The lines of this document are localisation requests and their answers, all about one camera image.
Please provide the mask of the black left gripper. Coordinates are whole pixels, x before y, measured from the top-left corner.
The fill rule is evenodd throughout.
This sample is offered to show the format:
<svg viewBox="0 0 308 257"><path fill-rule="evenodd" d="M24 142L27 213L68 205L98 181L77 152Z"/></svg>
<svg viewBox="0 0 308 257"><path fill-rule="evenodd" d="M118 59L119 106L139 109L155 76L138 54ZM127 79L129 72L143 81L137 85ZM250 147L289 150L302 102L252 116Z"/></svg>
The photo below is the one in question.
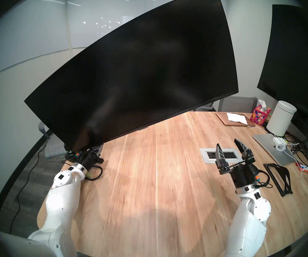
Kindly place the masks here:
<svg viewBox="0 0 308 257"><path fill-rule="evenodd" d="M75 154L76 161L86 170L90 170L95 164L102 164L104 159L100 157L103 145L94 146L89 150L82 150Z"/></svg>

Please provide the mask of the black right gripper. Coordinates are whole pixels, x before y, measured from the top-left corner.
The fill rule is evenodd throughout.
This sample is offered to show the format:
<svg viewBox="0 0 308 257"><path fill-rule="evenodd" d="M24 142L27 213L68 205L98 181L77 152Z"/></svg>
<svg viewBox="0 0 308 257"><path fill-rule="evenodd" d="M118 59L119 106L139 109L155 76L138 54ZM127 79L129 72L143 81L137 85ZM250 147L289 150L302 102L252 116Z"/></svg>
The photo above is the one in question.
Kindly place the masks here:
<svg viewBox="0 0 308 257"><path fill-rule="evenodd" d="M235 188L242 188L256 182L259 169L254 165L255 159L250 148L238 139L234 139L242 155L242 162L229 165L219 144L216 145L215 157L216 166L221 175L230 174Z"/></svg>

